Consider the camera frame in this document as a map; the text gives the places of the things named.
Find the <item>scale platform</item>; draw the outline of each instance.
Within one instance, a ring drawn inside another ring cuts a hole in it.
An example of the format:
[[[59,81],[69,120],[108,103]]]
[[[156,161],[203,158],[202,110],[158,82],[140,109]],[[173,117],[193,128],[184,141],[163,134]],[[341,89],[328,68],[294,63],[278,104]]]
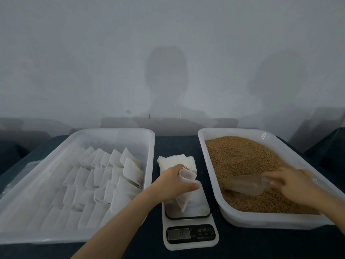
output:
[[[171,251],[215,246],[219,241],[202,184],[182,213],[176,200],[162,203],[163,241]]]

